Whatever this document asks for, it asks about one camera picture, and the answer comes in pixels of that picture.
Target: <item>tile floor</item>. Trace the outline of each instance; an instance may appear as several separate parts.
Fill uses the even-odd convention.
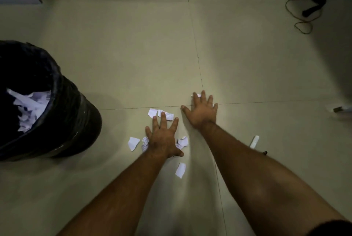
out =
[[[179,109],[202,89],[220,104],[220,126],[246,144],[259,135],[259,151],[352,219],[352,122],[325,107],[351,95],[352,0],[328,0],[310,35],[293,28],[286,0],[43,1],[0,6],[0,39],[48,50],[103,127],[74,157],[0,164],[1,235],[55,235],[141,154],[127,142],[144,136],[150,107],[176,114],[190,146],[163,167],[137,235],[252,235]]]

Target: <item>forearm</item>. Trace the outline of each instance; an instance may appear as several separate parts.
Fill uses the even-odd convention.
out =
[[[59,235],[133,235],[148,193],[165,160],[153,151],[143,153]]]
[[[343,218],[286,167],[250,149],[216,124],[200,132],[223,179],[257,234],[300,235]]]

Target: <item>person's right arm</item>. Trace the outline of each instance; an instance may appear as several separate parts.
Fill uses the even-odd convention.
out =
[[[182,106],[205,138],[219,171],[257,235],[306,235],[321,223],[345,219],[309,185],[274,159],[216,125],[213,96],[193,94],[194,109]]]

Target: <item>human arm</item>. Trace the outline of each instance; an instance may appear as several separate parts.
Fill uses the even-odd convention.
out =
[[[344,217],[309,185],[274,159],[250,149],[216,125],[213,97],[193,95],[182,106],[205,138],[219,171],[257,235],[306,235],[321,223]]]
[[[178,118],[167,129],[153,117],[153,133],[146,127],[148,149],[75,216],[58,236],[134,235],[148,193],[166,159],[183,156],[175,147]]]

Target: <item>trash can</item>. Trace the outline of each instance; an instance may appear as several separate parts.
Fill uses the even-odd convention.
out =
[[[61,74],[47,51],[0,41],[0,63],[0,161],[71,156],[95,142],[102,126],[99,111]],[[22,95],[51,91],[45,110],[28,131],[18,131],[20,112],[8,89]]]

